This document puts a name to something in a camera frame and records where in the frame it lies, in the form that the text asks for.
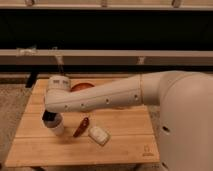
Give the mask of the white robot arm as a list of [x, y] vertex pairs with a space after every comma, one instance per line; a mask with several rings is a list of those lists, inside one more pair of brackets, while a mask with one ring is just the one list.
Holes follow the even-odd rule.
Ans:
[[44, 96], [51, 113], [158, 105], [162, 171], [213, 171], [213, 75], [165, 71], [138, 74], [72, 92], [66, 76], [52, 76]]

